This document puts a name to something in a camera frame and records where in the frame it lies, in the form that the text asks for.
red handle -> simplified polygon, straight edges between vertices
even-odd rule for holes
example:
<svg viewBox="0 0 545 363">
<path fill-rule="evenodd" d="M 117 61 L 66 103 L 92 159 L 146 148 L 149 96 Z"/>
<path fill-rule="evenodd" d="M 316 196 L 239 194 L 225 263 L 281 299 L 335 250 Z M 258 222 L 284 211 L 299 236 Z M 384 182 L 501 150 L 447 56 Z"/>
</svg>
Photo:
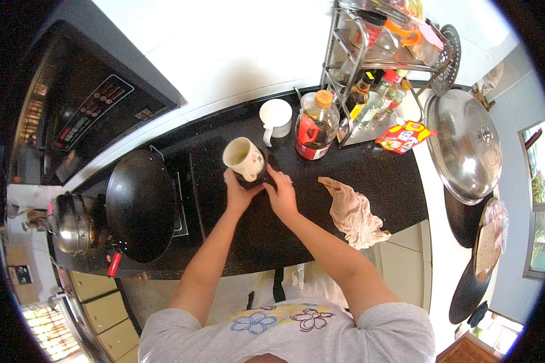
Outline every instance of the red handle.
<svg viewBox="0 0 545 363">
<path fill-rule="evenodd" d="M 309 119 L 307 116 L 303 116 L 299 125 L 299 141 L 301 143 L 311 142 L 317 138 L 319 133 L 319 127 Z"/>
<path fill-rule="evenodd" d="M 119 267 L 119 261 L 121 261 L 121 257 L 123 255 L 121 253 L 115 252 L 113 255 L 113 259 L 111 260 L 111 265 L 109 266 L 109 272 L 107 273 L 109 277 L 115 277 L 115 273 L 117 272 L 117 267 Z"/>
</svg>

snack bag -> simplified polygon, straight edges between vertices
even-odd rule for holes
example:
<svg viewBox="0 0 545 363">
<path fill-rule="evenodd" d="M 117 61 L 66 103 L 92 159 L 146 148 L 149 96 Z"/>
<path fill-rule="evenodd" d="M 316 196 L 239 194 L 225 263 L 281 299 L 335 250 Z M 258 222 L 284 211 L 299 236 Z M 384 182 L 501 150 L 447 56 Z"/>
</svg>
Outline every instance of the snack bag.
<svg viewBox="0 0 545 363">
<path fill-rule="evenodd" d="M 437 133 L 437 131 L 428 130 L 422 124 L 406 121 L 403 126 L 395 125 L 388 128 L 375 142 L 386 150 L 404 154 L 407 150 L 412 149 L 414 145 Z"/>
</svg>

dish towel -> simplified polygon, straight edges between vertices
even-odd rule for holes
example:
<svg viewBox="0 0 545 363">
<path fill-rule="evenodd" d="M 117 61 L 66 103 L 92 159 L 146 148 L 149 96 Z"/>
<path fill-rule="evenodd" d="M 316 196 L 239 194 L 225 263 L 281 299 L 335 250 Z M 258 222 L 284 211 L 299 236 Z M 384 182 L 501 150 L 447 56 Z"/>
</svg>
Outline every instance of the dish towel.
<svg viewBox="0 0 545 363">
<path fill-rule="evenodd" d="M 319 177 L 317 181 L 325 185 L 333 197 L 329 214 L 335 227 L 345 233 L 349 245 L 360 250 L 389 239 L 392 234 L 381 230 L 384 223 L 371 214 L 366 196 L 331 178 Z"/>
</svg>

white mug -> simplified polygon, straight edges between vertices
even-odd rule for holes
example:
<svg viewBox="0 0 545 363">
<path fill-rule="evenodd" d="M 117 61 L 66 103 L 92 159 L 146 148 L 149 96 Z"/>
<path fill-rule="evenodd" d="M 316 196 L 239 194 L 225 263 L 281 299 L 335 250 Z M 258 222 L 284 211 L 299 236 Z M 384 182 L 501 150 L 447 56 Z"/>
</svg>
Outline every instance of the white mug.
<svg viewBox="0 0 545 363">
<path fill-rule="evenodd" d="M 260 107 L 260 119 L 264 126 L 263 142 L 272 147 L 271 137 L 282 138 L 291 132 L 293 110 L 285 100 L 275 98 L 264 102 Z"/>
<path fill-rule="evenodd" d="M 222 161 L 227 167 L 241 174 L 247 182 L 256 180 L 264 169 L 264 157 L 247 138 L 232 140 L 224 149 Z"/>
</svg>

orange lid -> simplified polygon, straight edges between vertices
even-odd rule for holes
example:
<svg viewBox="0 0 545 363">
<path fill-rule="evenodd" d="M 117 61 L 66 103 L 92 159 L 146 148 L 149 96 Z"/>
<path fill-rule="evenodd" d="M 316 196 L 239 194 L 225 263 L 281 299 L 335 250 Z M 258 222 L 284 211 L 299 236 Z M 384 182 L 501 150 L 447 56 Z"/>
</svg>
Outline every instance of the orange lid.
<svg viewBox="0 0 545 363">
<path fill-rule="evenodd" d="M 333 103 L 333 95 L 327 90 L 317 91 L 315 94 L 315 104 L 322 108 L 326 109 Z"/>
<path fill-rule="evenodd" d="M 408 80 L 402 80 L 400 84 L 400 88 L 404 91 L 409 91 L 410 88 L 412 88 L 412 84 Z"/>
<path fill-rule="evenodd" d="M 414 29 L 414 28 L 404 29 L 389 20 L 385 21 L 384 26 L 392 33 L 398 34 L 402 38 L 406 38 L 405 40 L 402 40 L 401 42 L 402 47 L 409 47 L 411 45 L 415 45 L 422 39 L 422 35 L 420 31 L 418 31 L 417 29 Z"/>
<path fill-rule="evenodd" d="M 398 34 L 399 36 L 401 37 L 404 37 L 404 38 L 410 38 L 410 36 L 412 35 L 412 31 L 411 30 L 406 30 L 404 28 L 400 28 L 398 25 L 392 23 L 391 21 L 389 20 L 386 20 L 385 21 L 385 24 L 384 26 L 389 29 L 390 31 Z"/>
</svg>

